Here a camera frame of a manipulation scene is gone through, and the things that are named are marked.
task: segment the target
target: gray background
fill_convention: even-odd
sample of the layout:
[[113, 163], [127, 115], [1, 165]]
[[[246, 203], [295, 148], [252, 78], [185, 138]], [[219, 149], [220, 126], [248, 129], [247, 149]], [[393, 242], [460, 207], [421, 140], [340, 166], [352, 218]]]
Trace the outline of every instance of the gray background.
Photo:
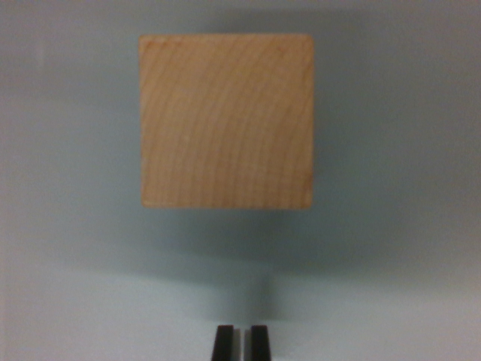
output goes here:
[[[481, 355], [478, 2], [2, 2], [0, 359]], [[308, 211], [140, 203], [137, 39], [307, 32]]]

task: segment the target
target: wood grain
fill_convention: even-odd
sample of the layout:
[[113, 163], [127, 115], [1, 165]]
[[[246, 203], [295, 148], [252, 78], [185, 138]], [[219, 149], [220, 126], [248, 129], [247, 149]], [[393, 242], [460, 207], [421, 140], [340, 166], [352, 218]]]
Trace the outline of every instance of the wood grain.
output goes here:
[[310, 206], [309, 35], [145, 35], [139, 63], [144, 206]]

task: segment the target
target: wooden block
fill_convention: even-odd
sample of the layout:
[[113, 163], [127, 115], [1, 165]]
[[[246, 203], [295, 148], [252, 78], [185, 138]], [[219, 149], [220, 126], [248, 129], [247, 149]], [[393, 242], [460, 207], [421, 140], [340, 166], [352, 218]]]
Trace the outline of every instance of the wooden block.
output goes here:
[[309, 35], [145, 35], [139, 62], [144, 206], [310, 206]]

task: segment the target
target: table surface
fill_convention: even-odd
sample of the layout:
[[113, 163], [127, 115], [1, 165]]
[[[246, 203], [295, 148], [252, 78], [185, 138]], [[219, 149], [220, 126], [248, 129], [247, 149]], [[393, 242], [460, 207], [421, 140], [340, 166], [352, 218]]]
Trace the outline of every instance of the table surface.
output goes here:
[[[481, 354], [478, 4], [3, 2], [0, 359]], [[303, 32], [313, 206], [146, 209], [138, 37]]]

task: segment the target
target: light wood surface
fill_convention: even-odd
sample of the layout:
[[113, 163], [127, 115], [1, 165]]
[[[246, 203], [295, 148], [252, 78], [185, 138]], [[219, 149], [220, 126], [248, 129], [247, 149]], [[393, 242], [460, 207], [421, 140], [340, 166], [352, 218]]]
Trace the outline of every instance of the light wood surface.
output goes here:
[[309, 35], [145, 35], [139, 62], [144, 206], [310, 206]]

